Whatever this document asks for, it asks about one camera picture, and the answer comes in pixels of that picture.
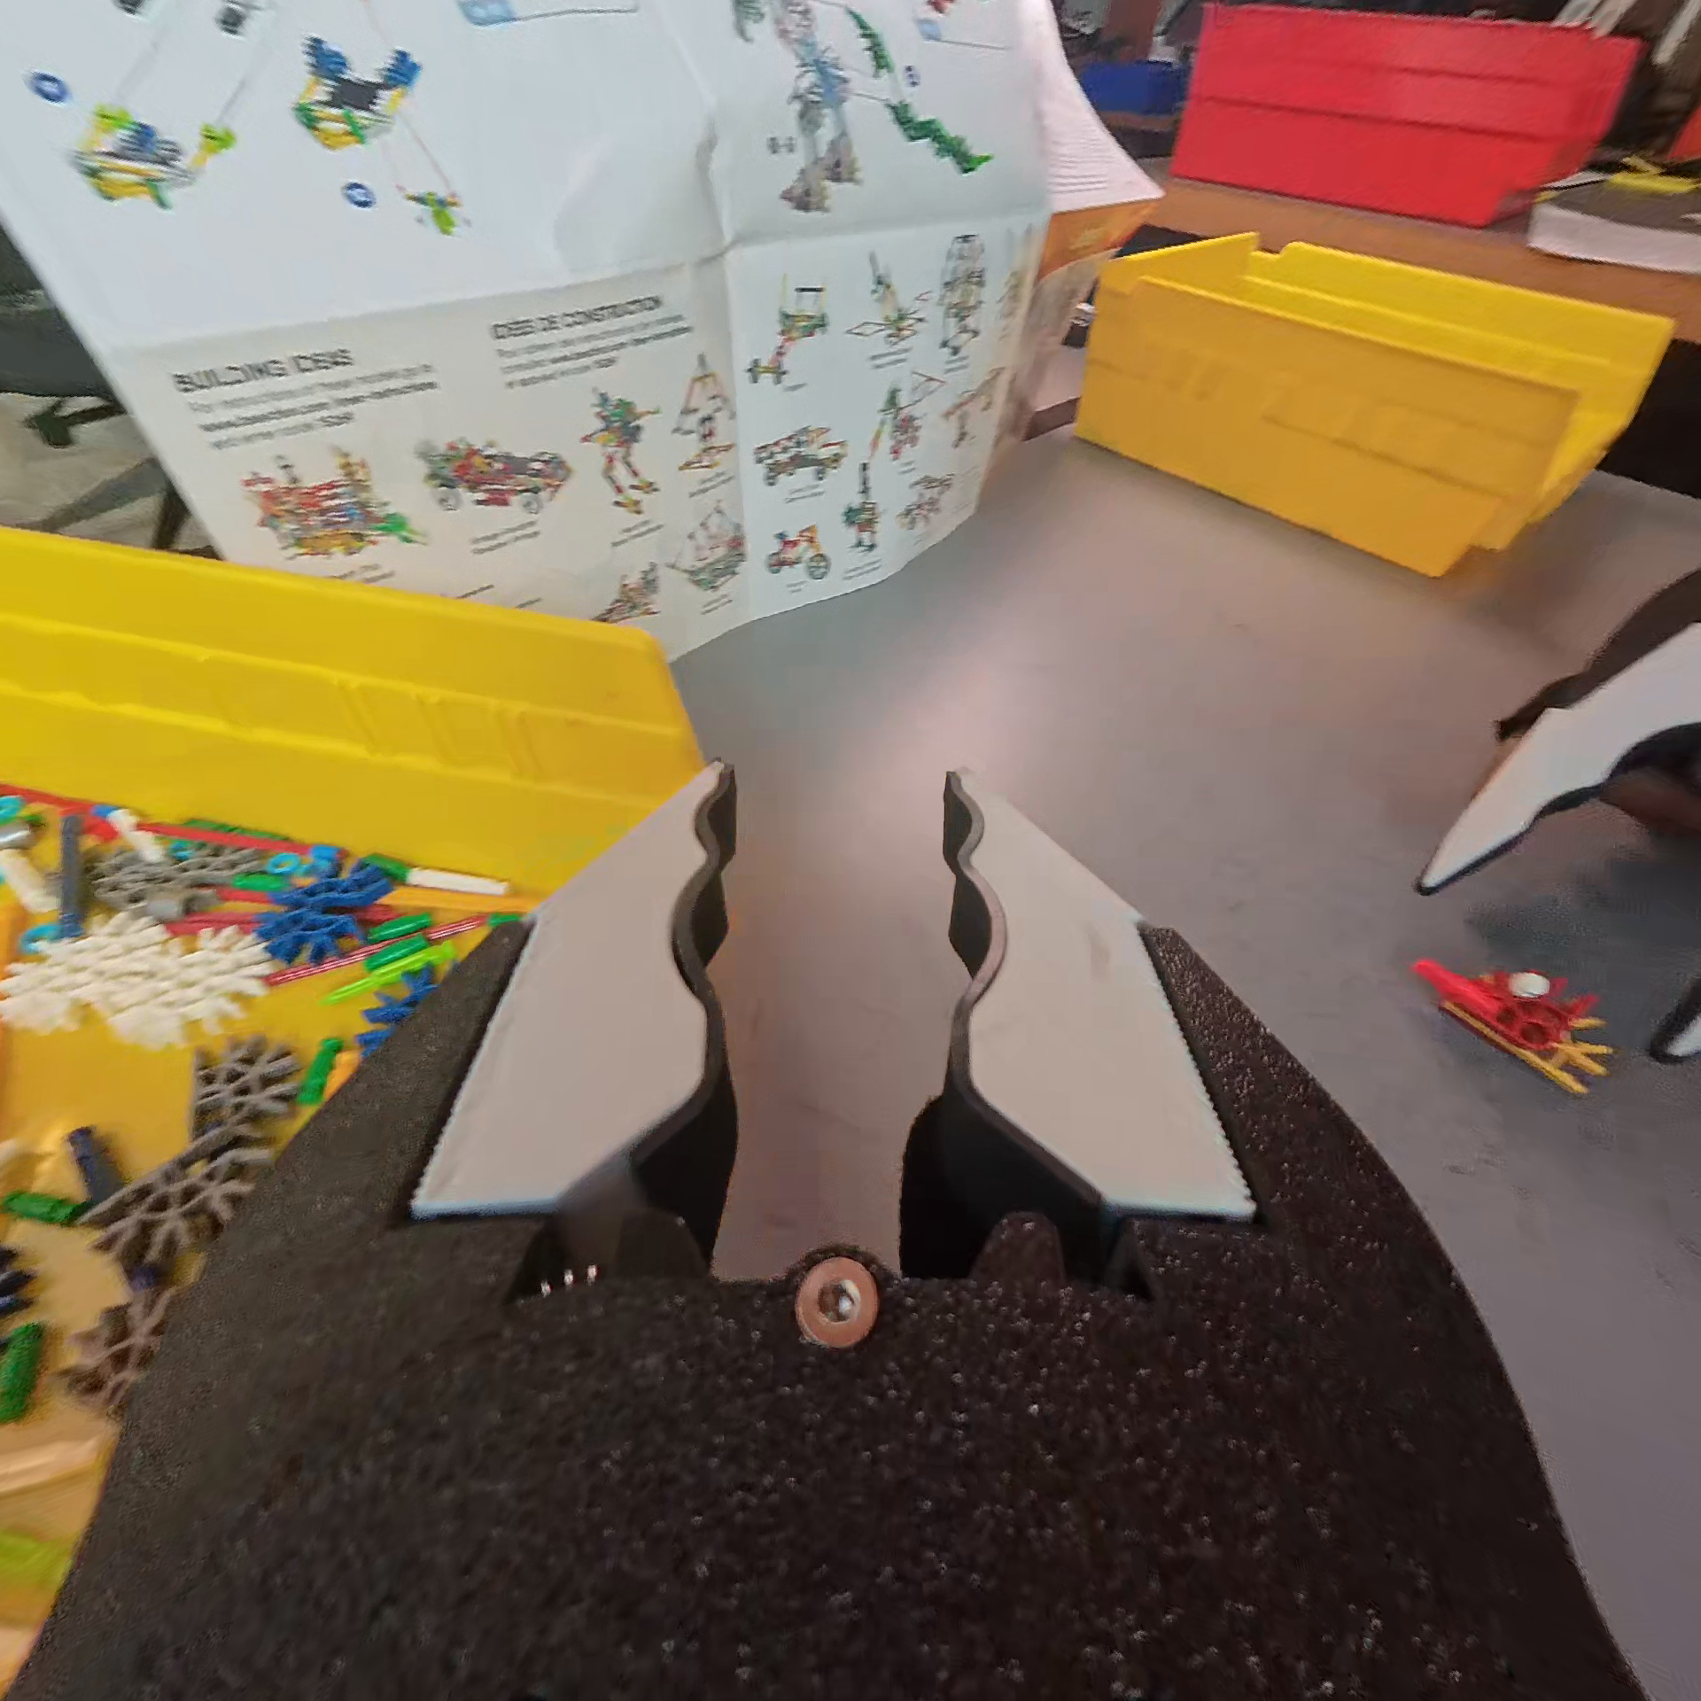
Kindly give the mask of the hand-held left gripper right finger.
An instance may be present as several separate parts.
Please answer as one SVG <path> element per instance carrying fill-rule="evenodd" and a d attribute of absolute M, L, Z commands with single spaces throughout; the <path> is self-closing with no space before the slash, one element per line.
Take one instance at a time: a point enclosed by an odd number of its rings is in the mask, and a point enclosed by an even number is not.
<path fill-rule="evenodd" d="M 946 1076 L 903 1157 L 903 1273 L 967 1277 L 1047 1222 L 1068 1277 L 1143 1277 L 1137 1222 L 1256 1222 L 1253 1182 L 1141 910 L 969 770 L 942 788 Z"/>

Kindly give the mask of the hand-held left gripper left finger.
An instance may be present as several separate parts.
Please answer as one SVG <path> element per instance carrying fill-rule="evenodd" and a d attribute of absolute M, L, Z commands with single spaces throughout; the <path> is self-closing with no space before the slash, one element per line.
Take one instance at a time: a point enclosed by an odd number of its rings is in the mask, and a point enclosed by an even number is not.
<path fill-rule="evenodd" d="M 523 925 L 411 1196 L 415 1222 L 528 1218 L 610 1273 L 630 1216 L 713 1267 L 738 1125 L 709 965 L 730 934 L 735 779 L 708 761 Z"/>

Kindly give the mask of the red and yellow connector stack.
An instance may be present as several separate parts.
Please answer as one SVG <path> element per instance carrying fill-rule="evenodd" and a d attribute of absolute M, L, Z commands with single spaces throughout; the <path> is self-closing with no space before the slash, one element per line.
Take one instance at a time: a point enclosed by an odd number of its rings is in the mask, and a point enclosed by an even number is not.
<path fill-rule="evenodd" d="M 1598 999 L 1571 993 L 1562 975 L 1549 975 L 1549 997 L 1517 999 L 1505 993 L 1505 969 L 1462 973 L 1435 959 L 1414 959 L 1410 973 L 1435 993 L 1441 1013 L 1557 1090 L 1587 1095 L 1592 1081 L 1607 1076 L 1613 1048 L 1597 1036 L 1604 1025 Z"/>

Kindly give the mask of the large yellow plastic bin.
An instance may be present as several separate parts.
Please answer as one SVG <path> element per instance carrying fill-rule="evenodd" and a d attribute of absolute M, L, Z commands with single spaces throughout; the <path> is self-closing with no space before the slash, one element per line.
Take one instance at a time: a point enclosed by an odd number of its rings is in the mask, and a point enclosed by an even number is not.
<path fill-rule="evenodd" d="M 62 820 L 88 822 L 83 867 L 125 846 L 96 805 L 140 822 L 336 848 L 505 881 L 510 896 L 401 896 L 467 954 L 469 916 L 541 903 L 702 764 L 658 640 L 509 612 L 336 573 L 328 581 L 186 552 L 3 526 L 3 823 L 35 822 L 23 853 L 52 884 Z M 351 1036 L 374 994 L 329 1005 L 364 969 L 310 971 L 206 1029 L 148 1048 L 101 1013 L 3 1024 L 3 1201 L 81 1201 L 68 1136 L 88 1128 L 124 1180 L 188 1136 L 195 1051 L 256 1036 L 305 1069 Z M 28 1404 L 3 1425 L 3 1694 L 23 1665 L 85 1530 L 117 1414 L 64 1391 L 75 1335 L 127 1282 L 93 1233 L 3 1213 L 3 1265 L 30 1304 L 5 1342 L 41 1329 Z"/>

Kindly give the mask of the nested yellow plastic bins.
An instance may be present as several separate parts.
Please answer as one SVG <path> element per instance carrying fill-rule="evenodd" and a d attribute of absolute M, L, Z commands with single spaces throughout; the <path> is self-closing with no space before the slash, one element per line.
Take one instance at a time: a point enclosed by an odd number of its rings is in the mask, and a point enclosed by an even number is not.
<path fill-rule="evenodd" d="M 1572 495 L 1670 341 L 1657 314 L 1242 233 L 1105 264 L 1074 431 L 1436 579 Z"/>

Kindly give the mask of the pile of colourful toy pieces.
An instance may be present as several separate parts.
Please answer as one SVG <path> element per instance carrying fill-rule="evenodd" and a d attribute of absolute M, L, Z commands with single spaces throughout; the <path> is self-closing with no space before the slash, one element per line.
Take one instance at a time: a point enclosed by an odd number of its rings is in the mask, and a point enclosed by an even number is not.
<path fill-rule="evenodd" d="M 3 785 L 3 1434 L 117 1418 L 284 1143 L 538 896 Z"/>

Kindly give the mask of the red plastic bin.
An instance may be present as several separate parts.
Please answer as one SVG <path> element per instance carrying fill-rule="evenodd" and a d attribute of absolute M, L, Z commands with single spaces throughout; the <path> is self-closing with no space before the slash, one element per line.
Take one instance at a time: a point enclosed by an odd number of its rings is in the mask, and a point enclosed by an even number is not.
<path fill-rule="evenodd" d="M 1578 25 L 1206 5 L 1168 173 L 1486 228 L 1584 165 L 1643 56 Z"/>

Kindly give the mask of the printed toy set box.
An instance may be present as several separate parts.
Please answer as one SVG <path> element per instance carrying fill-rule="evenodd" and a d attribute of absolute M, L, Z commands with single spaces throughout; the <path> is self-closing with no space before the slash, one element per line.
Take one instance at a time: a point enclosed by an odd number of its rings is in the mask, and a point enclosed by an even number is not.
<path fill-rule="evenodd" d="M 1105 264 L 1152 217 L 1162 194 L 1163 187 L 1149 181 L 1146 192 L 1132 202 L 1051 213 L 1035 258 L 1021 272 L 1015 328 L 1000 353 L 1002 387 L 990 438 L 994 460 L 1027 437 L 1038 407 L 1038 383 L 1061 348 L 1074 311 L 1093 292 Z"/>

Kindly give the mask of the blue plastic bin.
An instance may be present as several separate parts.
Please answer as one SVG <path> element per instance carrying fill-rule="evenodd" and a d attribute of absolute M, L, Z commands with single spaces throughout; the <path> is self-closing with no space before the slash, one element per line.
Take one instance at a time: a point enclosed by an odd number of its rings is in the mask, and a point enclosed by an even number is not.
<path fill-rule="evenodd" d="M 1163 126 L 1182 109 L 1189 65 L 1163 59 L 1086 62 L 1076 80 L 1105 122 Z"/>

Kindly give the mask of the printed instruction sheet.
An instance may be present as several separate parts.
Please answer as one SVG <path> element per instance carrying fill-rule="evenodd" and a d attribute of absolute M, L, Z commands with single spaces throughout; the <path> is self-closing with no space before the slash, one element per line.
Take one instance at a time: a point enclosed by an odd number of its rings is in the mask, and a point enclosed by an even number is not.
<path fill-rule="evenodd" d="M 3 233 L 226 560 L 670 655 L 971 517 L 1049 1 L 5 1 Z"/>

